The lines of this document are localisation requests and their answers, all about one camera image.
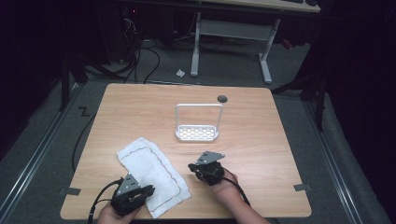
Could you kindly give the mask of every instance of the white towel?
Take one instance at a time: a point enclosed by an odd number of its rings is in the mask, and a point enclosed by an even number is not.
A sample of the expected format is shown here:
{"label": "white towel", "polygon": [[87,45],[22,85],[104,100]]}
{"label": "white towel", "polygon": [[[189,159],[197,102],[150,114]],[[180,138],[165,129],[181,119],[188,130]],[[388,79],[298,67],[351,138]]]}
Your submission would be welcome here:
{"label": "white towel", "polygon": [[154,143],[140,137],[117,155],[142,188],[147,185],[155,188],[154,194],[146,200],[153,218],[190,198],[183,177]]}

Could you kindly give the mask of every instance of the black cable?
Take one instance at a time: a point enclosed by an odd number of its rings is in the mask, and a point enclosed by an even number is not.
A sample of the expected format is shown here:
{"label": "black cable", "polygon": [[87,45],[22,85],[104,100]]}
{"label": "black cable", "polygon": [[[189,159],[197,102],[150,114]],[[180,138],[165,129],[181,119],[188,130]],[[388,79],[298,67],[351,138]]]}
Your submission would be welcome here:
{"label": "black cable", "polygon": [[98,196],[96,197],[96,199],[95,199],[95,201],[93,202],[93,205],[92,205],[92,207],[91,207],[90,215],[88,216],[88,224],[92,224],[93,213],[95,212],[95,207],[96,207],[96,205],[97,205],[99,202],[103,201],[103,200],[99,201],[99,199],[100,199],[100,197],[102,196],[103,192],[105,192],[105,190],[107,190],[108,188],[110,188],[110,187],[113,186],[113,185],[116,185],[116,184],[120,185],[120,184],[122,183],[122,181],[123,181],[123,178],[121,178],[121,179],[119,179],[119,180],[116,180],[116,181],[113,181],[113,182],[109,183],[107,186],[105,186],[105,187],[100,191],[100,193],[99,193]]}
{"label": "black cable", "polygon": [[155,47],[157,47],[158,45],[158,41],[156,39],[152,39],[152,40],[143,40],[142,42],[149,42],[149,41],[154,41],[154,45],[149,46],[149,47],[145,47],[142,49],[154,49]]}
{"label": "black cable", "polygon": [[114,73],[114,72],[106,69],[101,64],[94,63],[81,55],[74,54],[74,56],[76,57],[77,60],[80,60],[83,64],[93,67],[97,71],[101,72],[103,75],[106,75],[106,76],[114,78],[114,79],[123,79],[123,77],[119,76],[117,73]]}
{"label": "black cable", "polygon": [[155,68],[146,76],[145,80],[143,81],[143,84],[146,84],[146,82],[148,81],[149,77],[154,73],[154,71],[160,65],[160,55],[157,52],[155,52],[154,50],[152,50],[152,49],[146,49],[146,50],[149,50],[149,51],[155,53],[157,55],[157,57],[158,57],[158,62],[157,62],[157,65],[155,66]]}
{"label": "black cable", "polygon": [[101,202],[110,202],[110,201],[111,201],[111,199],[102,199],[102,200],[97,201],[96,204],[99,204]]}
{"label": "black cable", "polygon": [[219,37],[219,39],[218,39],[217,37],[212,37],[212,38],[207,37],[207,38],[203,38],[203,40],[208,41],[209,44],[219,42],[218,45],[215,46],[215,47],[213,47],[213,48],[205,48],[205,47],[203,46],[204,43],[200,44],[200,45],[199,45],[200,49],[205,49],[205,50],[215,50],[215,49],[218,49],[218,48],[220,48],[220,47],[223,45],[223,43],[224,43],[224,37]]}
{"label": "black cable", "polygon": [[138,55],[137,55],[137,64],[136,64],[136,68],[134,69],[134,84],[137,84],[137,65],[139,64],[139,62],[140,62],[140,55],[141,55],[141,53],[140,53],[140,50],[141,50],[141,44],[139,45],[139,48],[138,48]]}
{"label": "black cable", "polygon": [[101,65],[99,65],[99,67],[93,67],[96,70],[100,68],[100,70],[98,70],[99,72],[92,71],[88,67],[85,67],[85,71],[87,73],[90,73],[90,74],[94,75],[94,76],[107,75],[107,76],[115,78],[115,79],[121,79],[123,77],[119,76],[119,74],[122,74],[122,73],[128,71],[128,69],[132,69],[132,71],[133,71],[134,68],[137,66],[137,62],[135,61],[136,57],[134,55],[134,45],[129,46],[127,51],[128,52],[127,52],[127,56],[126,57],[129,57],[129,55],[131,55],[131,60],[128,62],[128,64],[125,67],[121,68],[118,71],[114,71],[114,72],[108,71],[107,69],[105,69]]}
{"label": "black cable", "polygon": [[192,28],[194,27],[196,17],[197,17],[197,13],[195,12],[194,15],[193,15],[193,17],[192,17],[192,22],[191,22],[191,26],[190,26],[189,31],[188,31],[185,35],[183,35],[182,37],[177,38],[177,39],[174,39],[173,42],[174,42],[175,44],[178,44],[177,41],[185,40],[185,39],[188,39],[188,38],[191,38],[191,37],[194,37],[194,36],[195,36],[195,35],[191,35],[191,30],[192,30]]}
{"label": "black cable", "polygon": [[[183,39],[174,40],[173,43],[176,45],[182,46],[182,47],[188,47],[188,46],[194,45],[194,40],[192,39],[193,37],[195,37],[195,36],[194,35],[187,36]],[[180,44],[179,43],[179,42],[187,42],[187,41],[188,41],[188,44]]]}
{"label": "black cable", "polygon": [[126,76],[126,78],[123,80],[123,82],[122,83],[126,83],[126,81],[128,80],[128,78],[129,78],[129,76],[132,74],[132,72],[136,69],[136,67],[137,67],[137,59],[136,59],[136,56],[134,55],[134,65],[133,65],[133,67],[131,68],[131,71],[128,73],[128,75]]}
{"label": "black cable", "polygon": [[237,42],[235,40],[230,40],[230,38],[225,38],[224,42],[227,43],[227,44],[231,44],[231,45],[245,46],[245,45],[255,44],[255,43],[259,42],[259,40],[249,39],[249,40],[245,40],[243,43],[239,43],[239,42]]}
{"label": "black cable", "polygon": [[242,190],[242,188],[237,183],[233,182],[231,179],[229,179],[227,177],[224,177],[224,176],[213,175],[213,174],[210,174],[209,172],[205,172],[205,174],[212,175],[212,176],[214,176],[216,178],[221,178],[221,179],[223,179],[225,181],[228,181],[228,182],[232,183],[238,189],[238,191],[241,194],[242,198],[244,199],[245,203],[250,206],[250,201],[248,200],[247,195],[245,194],[245,192]]}
{"label": "black cable", "polygon": [[93,121],[93,119],[96,117],[96,114],[92,116],[92,118],[90,119],[90,121],[88,121],[88,123],[85,125],[84,129],[81,131],[81,133],[79,134],[78,140],[75,144],[75,147],[73,149],[73,154],[72,154],[72,168],[73,168],[73,173],[76,171],[76,165],[74,162],[74,158],[76,157],[76,150],[77,150],[77,146],[79,141],[81,140],[82,135],[85,133],[85,130],[87,130],[88,126],[90,125],[90,123]]}

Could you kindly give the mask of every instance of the floor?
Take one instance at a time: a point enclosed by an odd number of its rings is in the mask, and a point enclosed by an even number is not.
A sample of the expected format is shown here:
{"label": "floor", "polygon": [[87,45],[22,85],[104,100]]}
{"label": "floor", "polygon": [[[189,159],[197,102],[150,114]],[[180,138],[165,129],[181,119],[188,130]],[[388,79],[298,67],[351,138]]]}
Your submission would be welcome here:
{"label": "floor", "polygon": [[[263,82],[256,52],[261,43],[233,50],[233,44],[204,43],[198,77],[189,76],[191,44],[172,47],[147,41],[136,67],[137,83],[150,74],[148,83],[263,87],[274,89],[294,79],[309,46],[285,49],[273,45],[268,63],[273,83]],[[119,69],[113,64],[109,69]],[[178,77],[178,70],[186,72]],[[132,73],[127,83],[134,83]],[[64,195],[73,178],[73,166],[89,134],[106,85],[122,80],[90,75],[86,85],[71,81],[72,101],[64,112],[60,107],[61,85],[55,86],[37,109],[11,151],[0,162],[2,184],[0,223],[85,223],[60,217]],[[345,140],[332,103],[326,98],[324,132],[313,122],[315,102],[302,102],[298,91],[274,95],[301,178],[311,186],[306,194],[312,215],[304,218],[271,219],[274,223],[390,223],[378,205],[364,174]],[[154,220],[142,223],[210,223],[208,220]]]}

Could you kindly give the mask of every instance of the cable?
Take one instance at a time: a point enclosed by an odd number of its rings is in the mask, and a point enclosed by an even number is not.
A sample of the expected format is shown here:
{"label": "cable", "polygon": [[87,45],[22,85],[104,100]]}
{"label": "cable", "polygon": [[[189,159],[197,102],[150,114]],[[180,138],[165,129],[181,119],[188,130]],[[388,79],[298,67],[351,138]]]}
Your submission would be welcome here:
{"label": "cable", "polygon": [[243,43],[239,43],[238,41],[235,41],[235,38],[225,38],[224,42],[227,44],[232,44],[232,45],[237,45],[237,46],[245,46],[245,45],[255,44],[255,43],[259,42],[259,40],[249,39],[249,40],[244,40]]}
{"label": "cable", "polygon": [[[187,37],[185,37],[185,38],[183,38],[183,39],[178,39],[178,40],[175,41],[174,43],[175,43],[176,45],[179,45],[179,46],[182,46],[182,47],[188,47],[188,46],[191,46],[191,45],[194,44],[194,40],[191,39],[192,37],[194,37],[194,35],[187,36]],[[189,41],[187,44],[180,44],[180,42],[187,42],[187,41]]]}
{"label": "cable", "polygon": [[134,55],[134,42],[133,42],[131,45],[128,44],[128,47],[127,47],[127,56],[126,56],[126,58],[128,58],[129,55],[131,55],[131,60],[129,61],[129,63],[128,63],[125,67],[121,68],[121,69],[118,70],[118,71],[112,72],[112,71],[109,71],[109,70],[107,70],[106,68],[104,68],[102,65],[98,65],[98,64],[94,64],[94,63],[89,63],[87,60],[84,60],[83,62],[85,62],[85,64],[90,65],[91,67],[93,67],[94,69],[96,69],[98,72],[92,71],[92,70],[91,70],[90,68],[88,68],[87,66],[85,67],[85,71],[86,71],[87,73],[90,73],[90,74],[94,75],[94,76],[106,75],[106,76],[109,76],[109,77],[112,77],[112,78],[115,78],[115,79],[124,79],[124,77],[119,76],[119,74],[122,74],[122,73],[128,71],[129,69],[132,69],[132,71],[133,71],[133,70],[134,70],[134,67],[136,67],[136,65],[137,65],[137,62],[135,61],[135,58],[136,58],[136,57],[135,57],[135,55]]}
{"label": "cable", "polygon": [[137,62],[136,62],[136,67],[134,68],[134,84],[137,84],[137,65],[140,62],[140,50],[142,47],[142,43],[140,43],[139,48],[138,48],[138,56],[137,56]]}
{"label": "cable", "polygon": [[218,43],[218,45],[217,46],[215,46],[215,47],[213,47],[213,48],[205,48],[202,44],[204,44],[204,43],[200,43],[200,45],[199,45],[199,47],[200,47],[200,49],[205,49],[205,50],[215,50],[215,49],[218,49],[218,48],[220,48],[222,45],[223,45],[223,43],[224,43],[224,37],[217,37],[217,36],[212,36],[212,37],[207,37],[207,38],[202,38],[203,40],[211,40],[210,42],[209,42],[209,44],[214,44],[214,43],[217,43],[217,42],[219,42]]}
{"label": "cable", "polygon": [[160,55],[157,52],[155,52],[154,50],[152,50],[152,49],[146,49],[146,50],[149,50],[149,51],[155,53],[157,55],[157,57],[158,57],[158,62],[157,62],[157,65],[155,66],[155,68],[146,76],[145,80],[143,81],[143,84],[146,84],[146,82],[148,81],[149,77],[154,73],[154,71],[160,65]]}
{"label": "cable", "polygon": [[123,181],[123,178],[113,181],[111,183],[109,183],[107,186],[105,186],[100,193],[98,194],[98,196],[96,197],[95,201],[93,202],[93,205],[91,207],[91,211],[90,211],[90,215],[88,216],[88,224],[92,224],[92,220],[93,220],[93,213],[95,212],[95,207],[99,202],[105,201],[105,200],[101,200],[99,201],[100,197],[102,196],[103,192],[105,192],[105,190],[107,190],[108,188],[110,188],[113,185],[120,185]]}
{"label": "cable", "polygon": [[129,76],[132,74],[132,72],[133,72],[134,70],[136,71],[136,67],[137,67],[138,61],[137,61],[135,55],[134,55],[134,62],[135,62],[134,66],[131,68],[131,71],[128,73],[128,75],[126,76],[126,78],[123,80],[122,83],[126,83],[126,81],[128,80]]}
{"label": "cable", "polygon": [[143,42],[151,42],[151,41],[154,41],[154,45],[152,45],[152,46],[150,46],[150,47],[145,47],[145,48],[142,48],[142,49],[154,49],[155,47],[157,47],[158,41],[157,41],[156,39],[147,39],[147,40],[143,40],[142,43],[143,43]]}
{"label": "cable", "polygon": [[99,200],[96,204],[99,204],[101,202],[111,202],[111,199],[102,199],[102,200]]}
{"label": "cable", "polygon": [[85,125],[84,129],[81,131],[81,133],[79,134],[78,140],[75,144],[75,147],[73,149],[73,154],[72,154],[72,168],[73,168],[73,173],[76,172],[76,165],[74,162],[74,158],[76,157],[76,150],[78,147],[78,143],[81,140],[82,135],[85,133],[85,130],[87,130],[88,126],[90,125],[90,123],[93,121],[93,119],[96,117],[96,114],[92,116],[92,118],[90,119],[90,121],[88,121],[88,123]]}
{"label": "cable", "polygon": [[[207,171],[205,171],[205,174],[207,174],[207,175],[212,175],[212,176],[214,176],[214,177],[216,177],[216,178],[221,178],[221,179],[223,179],[223,180],[225,180],[225,181],[228,181],[228,182],[232,183],[232,184],[238,189],[238,191],[239,191],[239,193],[241,194],[242,198],[244,199],[245,203],[246,203],[247,205],[250,206],[250,201],[248,200],[247,195],[245,194],[245,192],[242,190],[242,188],[241,188],[237,183],[233,182],[231,179],[229,179],[229,178],[227,178],[227,177],[219,176],[219,175],[213,175],[213,174],[210,174],[210,173],[207,172]],[[231,173],[231,172],[230,172],[230,174],[231,174],[231,175],[233,176],[233,178],[235,178],[235,180],[236,180],[235,175],[234,175],[233,173]]]}
{"label": "cable", "polygon": [[129,20],[129,19],[126,19],[126,18],[124,18],[123,20],[126,21],[126,22],[128,22],[128,27],[126,27],[126,29],[125,29],[125,31],[123,32],[123,34],[124,34],[124,36],[125,36],[125,40],[126,40],[127,47],[130,47],[130,46],[131,46],[131,42],[134,40],[134,36],[131,35],[131,36],[128,38],[128,32],[129,32],[129,30],[131,29],[131,27],[134,27],[134,29],[133,29],[133,31],[132,31],[132,34],[135,34],[135,33],[136,33],[136,27],[134,26],[134,22],[133,22],[133,21],[131,21],[131,20]]}
{"label": "cable", "polygon": [[192,22],[191,22],[189,31],[184,36],[182,36],[181,38],[175,39],[174,41],[183,40],[183,39],[190,38],[190,37],[194,36],[194,35],[190,35],[190,36],[188,36],[188,35],[191,33],[192,27],[194,27],[196,16],[197,16],[197,13],[195,12],[194,16],[192,17]]}

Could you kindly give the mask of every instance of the table top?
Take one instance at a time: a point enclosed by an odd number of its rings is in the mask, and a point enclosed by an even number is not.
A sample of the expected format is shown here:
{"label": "table top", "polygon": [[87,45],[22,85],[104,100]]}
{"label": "table top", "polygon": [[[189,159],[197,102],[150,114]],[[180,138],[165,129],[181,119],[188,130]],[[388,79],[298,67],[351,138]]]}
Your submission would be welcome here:
{"label": "table top", "polygon": [[301,12],[320,12],[320,7],[311,7],[306,2],[292,3],[281,0],[201,0],[202,2],[239,5],[244,7],[265,7]]}
{"label": "table top", "polygon": [[[177,104],[228,102],[212,143],[182,143],[176,138]],[[231,214],[188,168],[206,150],[225,154],[221,165],[238,176],[252,207],[263,217],[308,217],[311,208],[290,151],[272,93],[265,88],[110,84],[92,125],[67,195],[64,219],[86,219],[92,203],[108,183],[127,174],[117,151],[144,137],[158,145],[185,179],[191,197],[160,218],[226,218]],[[111,199],[116,186],[102,199]],[[105,203],[96,206],[97,217]],[[151,218],[145,206],[137,218]]]}

